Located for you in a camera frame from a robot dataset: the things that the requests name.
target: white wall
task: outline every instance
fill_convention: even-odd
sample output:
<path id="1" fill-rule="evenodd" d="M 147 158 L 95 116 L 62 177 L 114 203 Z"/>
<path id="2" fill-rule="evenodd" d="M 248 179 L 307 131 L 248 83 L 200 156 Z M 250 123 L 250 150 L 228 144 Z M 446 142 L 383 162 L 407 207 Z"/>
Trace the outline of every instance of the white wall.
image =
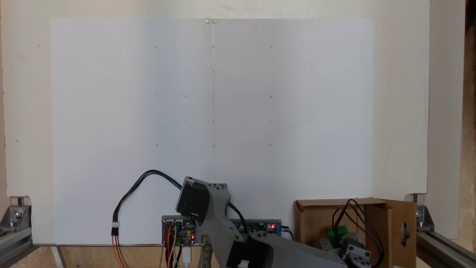
<path id="1" fill-rule="evenodd" d="M 372 18 L 372 193 L 403 200 L 404 194 L 426 192 L 429 2 L 4 0 L 7 195 L 29 195 L 34 242 L 55 243 L 54 217 L 61 216 L 53 213 L 50 18 L 55 17 Z"/>

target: white connector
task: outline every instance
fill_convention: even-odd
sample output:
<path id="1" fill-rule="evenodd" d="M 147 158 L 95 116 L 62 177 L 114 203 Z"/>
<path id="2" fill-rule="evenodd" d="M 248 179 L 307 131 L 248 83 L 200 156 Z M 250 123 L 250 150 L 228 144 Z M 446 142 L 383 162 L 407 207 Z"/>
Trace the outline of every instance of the white connector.
<path id="1" fill-rule="evenodd" d="M 238 268 L 248 268 L 249 260 L 241 260 L 240 264 L 238 264 Z"/>
<path id="2" fill-rule="evenodd" d="M 192 262 L 192 247 L 182 247 L 183 267 L 188 268 Z"/>

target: green component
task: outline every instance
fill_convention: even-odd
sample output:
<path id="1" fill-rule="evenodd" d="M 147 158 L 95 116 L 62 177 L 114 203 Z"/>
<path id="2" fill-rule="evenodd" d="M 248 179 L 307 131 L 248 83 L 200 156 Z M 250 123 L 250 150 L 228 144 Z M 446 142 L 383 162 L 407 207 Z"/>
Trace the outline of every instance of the green component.
<path id="1" fill-rule="evenodd" d="M 338 236 L 338 239 L 339 240 L 343 235 L 345 235 L 346 233 L 348 233 L 347 231 L 347 226 L 339 226 L 337 228 L 337 236 Z M 334 237 L 334 231 L 332 230 L 332 228 L 329 228 L 327 230 L 327 238 L 330 240 L 330 242 L 332 243 L 332 246 L 333 247 L 337 247 L 337 240 L 336 238 Z"/>

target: voltage regulator board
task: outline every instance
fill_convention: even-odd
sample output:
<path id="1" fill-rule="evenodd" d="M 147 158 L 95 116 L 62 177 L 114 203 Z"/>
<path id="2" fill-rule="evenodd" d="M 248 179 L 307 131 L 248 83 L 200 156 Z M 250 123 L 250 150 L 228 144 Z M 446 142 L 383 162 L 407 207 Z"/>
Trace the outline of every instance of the voltage regulator board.
<path id="1" fill-rule="evenodd" d="M 240 232 L 244 232 L 245 228 L 241 224 L 240 219 L 230 220 Z M 268 232 L 276 236 L 281 236 L 281 220 L 258 220 L 258 219 L 245 219 L 248 231 L 263 231 Z"/>
<path id="2" fill-rule="evenodd" d="M 162 216 L 162 243 L 165 244 L 168 238 L 170 244 L 175 241 L 176 247 L 193 245 L 197 240 L 195 229 L 195 223 L 190 218 Z"/>

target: vertical line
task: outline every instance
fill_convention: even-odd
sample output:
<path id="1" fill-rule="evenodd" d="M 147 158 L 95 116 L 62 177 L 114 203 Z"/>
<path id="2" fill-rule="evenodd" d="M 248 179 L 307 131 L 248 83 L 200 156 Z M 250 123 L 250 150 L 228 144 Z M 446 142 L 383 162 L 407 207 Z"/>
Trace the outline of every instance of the vertical line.
<path id="1" fill-rule="evenodd" d="M 213 58 L 212 58 L 212 81 L 213 81 L 213 169 L 212 169 L 212 177 L 213 181 L 215 181 L 215 24 L 213 23 L 212 26 L 212 51 L 213 51 Z"/>

